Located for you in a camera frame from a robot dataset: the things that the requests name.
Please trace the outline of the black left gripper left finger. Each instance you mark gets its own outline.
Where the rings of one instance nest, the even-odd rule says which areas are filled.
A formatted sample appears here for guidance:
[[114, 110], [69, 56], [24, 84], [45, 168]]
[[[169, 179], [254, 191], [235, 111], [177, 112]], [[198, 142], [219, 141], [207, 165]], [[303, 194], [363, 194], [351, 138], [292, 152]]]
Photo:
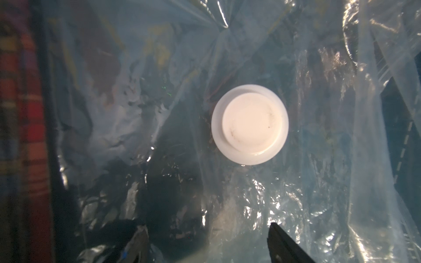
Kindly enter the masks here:
[[103, 230], [108, 248], [99, 257], [99, 263], [148, 263], [149, 233], [146, 225], [109, 225]]

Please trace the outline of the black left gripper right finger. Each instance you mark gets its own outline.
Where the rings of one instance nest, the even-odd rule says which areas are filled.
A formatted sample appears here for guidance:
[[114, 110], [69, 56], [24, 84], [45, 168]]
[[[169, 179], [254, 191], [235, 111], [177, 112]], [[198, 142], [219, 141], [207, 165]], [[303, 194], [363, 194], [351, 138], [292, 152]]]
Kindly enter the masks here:
[[269, 226], [267, 243], [272, 263], [315, 263], [275, 222]]

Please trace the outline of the grey white plaid shirt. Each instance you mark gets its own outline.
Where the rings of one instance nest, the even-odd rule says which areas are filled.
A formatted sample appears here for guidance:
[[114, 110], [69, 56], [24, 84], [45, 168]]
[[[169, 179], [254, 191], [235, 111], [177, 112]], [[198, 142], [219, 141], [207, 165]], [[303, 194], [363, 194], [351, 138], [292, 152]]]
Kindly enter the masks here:
[[29, 1], [1, 2], [1, 262], [52, 263], [45, 109]]

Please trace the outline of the clear plastic vacuum bag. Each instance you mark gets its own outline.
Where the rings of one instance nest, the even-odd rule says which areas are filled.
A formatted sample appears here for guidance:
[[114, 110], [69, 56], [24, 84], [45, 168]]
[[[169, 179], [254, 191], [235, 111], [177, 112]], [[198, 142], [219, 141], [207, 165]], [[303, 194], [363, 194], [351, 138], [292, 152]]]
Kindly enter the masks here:
[[[420, 1], [32, 1], [55, 260], [268, 263], [279, 224], [318, 263], [421, 260]], [[217, 148], [233, 88], [284, 103], [263, 164]]]

